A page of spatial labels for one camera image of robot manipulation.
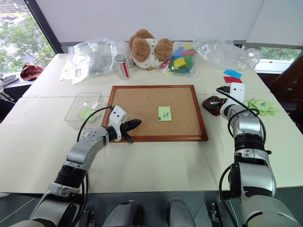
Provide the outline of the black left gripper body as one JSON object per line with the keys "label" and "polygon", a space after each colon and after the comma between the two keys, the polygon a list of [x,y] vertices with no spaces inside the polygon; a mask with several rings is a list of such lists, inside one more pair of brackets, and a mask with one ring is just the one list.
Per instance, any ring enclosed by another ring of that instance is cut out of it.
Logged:
{"label": "black left gripper body", "polygon": [[130,120],[130,121],[127,121],[127,122],[124,122],[120,125],[120,132],[121,132],[121,137],[125,137],[125,134],[130,131],[130,128],[133,124],[133,121]]}

